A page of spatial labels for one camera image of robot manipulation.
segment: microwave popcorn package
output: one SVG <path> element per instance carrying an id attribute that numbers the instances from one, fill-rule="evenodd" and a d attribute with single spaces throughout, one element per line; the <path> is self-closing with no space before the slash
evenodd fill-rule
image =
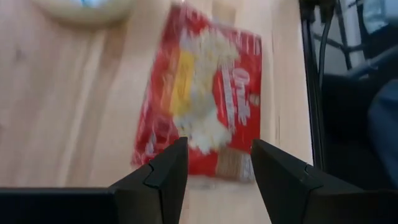
<path id="1" fill-rule="evenodd" d="M 254 180 L 260 137 L 261 38 L 173 4 L 156 52 L 132 164 L 188 137 L 189 174 Z"/>

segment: white bowl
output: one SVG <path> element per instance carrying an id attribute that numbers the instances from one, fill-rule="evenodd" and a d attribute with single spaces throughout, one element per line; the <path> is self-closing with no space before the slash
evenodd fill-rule
<path id="1" fill-rule="evenodd" d="M 33 0 L 53 17 L 81 25 L 102 25 L 125 18 L 135 0 Z"/>

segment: wooden table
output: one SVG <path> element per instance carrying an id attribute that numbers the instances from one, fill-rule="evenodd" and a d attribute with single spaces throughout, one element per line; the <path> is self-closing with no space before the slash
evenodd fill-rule
<path id="1" fill-rule="evenodd" d="M 211 16 L 212 0 L 190 1 Z M 261 137 L 312 163 L 299 5 L 229 1 L 262 35 Z M 107 186 L 132 171 L 139 110 L 170 0 L 103 30 L 0 0 L 0 185 Z M 190 179 L 182 223 L 269 221 L 257 185 Z"/>

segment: wood grain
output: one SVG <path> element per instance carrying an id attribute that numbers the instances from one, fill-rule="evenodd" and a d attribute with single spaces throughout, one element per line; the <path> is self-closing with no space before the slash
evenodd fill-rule
<path id="1" fill-rule="evenodd" d="M 188 2 L 214 13 L 212 0 Z M 298 3 L 223 4 L 262 36 L 261 138 L 311 163 Z M 28 0 L 0 6 L 0 185 L 108 186 L 130 173 L 170 0 L 137 0 L 126 22 L 100 30 L 60 25 Z M 269 223 L 257 185 L 198 177 L 187 190 L 182 223 Z"/>

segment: red popcorn bag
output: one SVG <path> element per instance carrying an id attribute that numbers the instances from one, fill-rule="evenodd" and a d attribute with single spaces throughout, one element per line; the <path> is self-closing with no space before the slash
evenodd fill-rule
<path id="1" fill-rule="evenodd" d="M 260 137 L 261 38 L 173 4 L 156 52 L 133 165 L 188 137 L 189 174 L 254 179 Z"/>

